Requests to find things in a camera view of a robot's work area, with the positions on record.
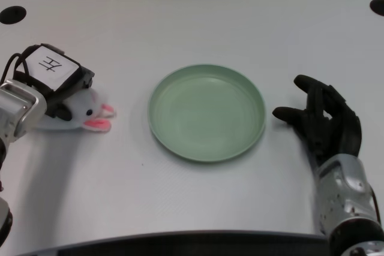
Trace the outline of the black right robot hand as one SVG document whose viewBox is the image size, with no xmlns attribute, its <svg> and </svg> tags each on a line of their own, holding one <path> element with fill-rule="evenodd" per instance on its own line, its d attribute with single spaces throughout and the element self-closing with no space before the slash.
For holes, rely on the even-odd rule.
<svg viewBox="0 0 384 256">
<path fill-rule="evenodd" d="M 294 84 L 307 94 L 303 110 L 277 107 L 272 114 L 292 126 L 307 145 L 318 167 L 338 154 L 357 157 L 362 143 L 361 122 L 331 85 L 298 75 Z"/>
</svg>

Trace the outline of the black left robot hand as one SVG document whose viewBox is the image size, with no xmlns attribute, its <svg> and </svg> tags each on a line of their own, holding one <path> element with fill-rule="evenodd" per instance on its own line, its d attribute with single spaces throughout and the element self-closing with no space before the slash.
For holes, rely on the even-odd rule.
<svg viewBox="0 0 384 256">
<path fill-rule="evenodd" d="M 93 71 L 50 44 L 32 45 L 13 54 L 7 66 L 11 64 L 13 79 L 39 91 L 47 103 L 46 115 L 63 121 L 73 118 L 64 101 L 82 89 L 89 89 L 94 77 Z"/>
</svg>

